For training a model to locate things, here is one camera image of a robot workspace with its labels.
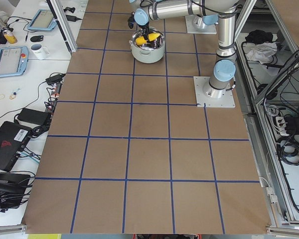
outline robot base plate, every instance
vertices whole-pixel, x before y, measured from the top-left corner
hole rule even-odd
[[[193,26],[193,19],[195,18],[194,15],[186,16],[186,27],[187,27],[187,33],[191,34],[216,34],[216,27],[215,25],[207,25],[204,29],[201,31],[198,31],[194,26]]]
[[[211,98],[203,93],[203,85],[209,81],[210,77],[194,76],[195,94],[197,107],[208,108],[234,108],[235,102],[232,91],[226,91],[220,99]]]

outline yellow tape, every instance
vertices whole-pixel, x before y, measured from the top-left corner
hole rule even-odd
[[[61,234],[29,234],[28,239],[61,239]]]

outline white table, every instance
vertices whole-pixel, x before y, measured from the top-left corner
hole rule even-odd
[[[27,70],[22,76],[0,78],[0,94],[4,94],[5,98],[0,100],[0,116],[5,112],[16,110],[26,106],[37,98],[38,85],[49,77],[52,72],[66,72],[69,61],[40,61],[29,60]],[[40,86],[39,99],[31,104],[28,108],[44,111],[44,101],[48,99],[48,92],[46,90],[47,84]],[[20,88],[14,100],[9,99],[11,91]],[[13,117],[19,113],[9,113],[0,119],[1,124],[8,120],[13,121]],[[41,135],[36,139],[31,139],[27,147],[35,153],[41,154],[45,144],[47,133]],[[38,164],[31,159],[19,159],[11,171],[27,170],[36,173]],[[11,226],[21,223],[26,203],[21,205],[18,209],[9,209],[6,213],[0,213],[0,226]]]
[[[81,7],[81,3],[78,0],[62,0],[63,7],[75,7],[75,12],[70,13],[69,11],[66,12],[68,15],[75,15],[78,18],[83,18],[84,16],[84,8]],[[39,9],[49,9],[48,5],[45,3],[43,4],[42,0],[21,0],[14,10],[12,16],[20,16],[25,18],[32,19],[34,15],[37,13]],[[15,21],[17,18],[11,18],[8,23]],[[81,20],[76,22],[69,22],[71,27],[72,33],[75,39],[78,36]],[[71,54],[69,53],[61,35],[60,29],[56,26],[51,32],[34,32],[29,33],[27,41],[25,41],[25,37],[27,32],[23,30],[26,21],[20,20],[10,25],[10,27],[14,28],[13,34],[17,38],[17,43],[10,44],[7,42],[5,45],[1,45],[0,47],[9,47],[9,46],[27,46],[29,49],[29,59],[37,59],[36,56],[31,51],[31,45],[35,44],[36,42],[31,42],[30,38],[36,35],[43,35],[44,39],[42,42],[39,42],[41,45],[46,46],[50,52],[46,60],[70,60]]]
[[[86,6],[83,4],[81,7],[81,1],[87,2],[88,0],[62,0],[63,7],[75,7],[75,12],[66,14],[72,14],[79,18],[83,18]],[[21,0],[14,10],[12,16],[21,16],[25,18],[33,18],[39,9],[48,9],[47,4],[42,4],[42,0]],[[75,39],[78,36],[82,21],[70,22]],[[1,47],[7,46],[27,46],[29,48],[29,62],[27,69],[22,76],[0,78],[0,95],[4,94],[4,99],[0,100],[0,116],[4,113],[20,109],[37,98],[38,85],[48,78],[53,72],[66,73],[71,54],[63,41],[63,37],[58,27],[51,32],[36,32],[29,33],[27,42],[25,42],[26,31],[23,31],[23,27],[26,22],[20,20],[11,25],[14,28],[14,35],[18,42],[16,44],[5,44]],[[35,44],[30,41],[30,38],[35,35],[44,35],[44,40],[40,43],[46,46],[50,55],[45,60],[37,60],[34,54],[31,52],[30,47]],[[46,90],[47,84],[42,84],[39,88],[39,99],[31,104],[29,109],[38,111],[45,111],[44,102],[48,99],[48,92]],[[20,89],[17,92],[17,96],[14,100],[10,100],[10,94],[16,89]],[[4,121],[13,121],[13,117],[18,113],[9,113],[6,116],[0,118],[0,126]],[[31,139],[27,147],[35,153],[41,154],[45,144],[47,133],[41,135],[36,139]],[[12,171],[27,170],[36,173],[38,164],[31,159],[19,159]],[[9,209],[6,213],[0,213],[0,226],[12,226],[21,223],[26,203],[21,205],[18,209]],[[15,238],[12,235],[0,236],[1,238]]]

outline yellow can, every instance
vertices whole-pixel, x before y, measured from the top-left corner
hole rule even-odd
[[[10,30],[4,30],[3,35],[10,44],[15,44],[18,42],[16,37]]]

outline laptop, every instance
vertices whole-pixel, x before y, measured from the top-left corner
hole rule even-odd
[[[0,127],[0,170],[9,172],[30,141],[31,128],[5,121]]]

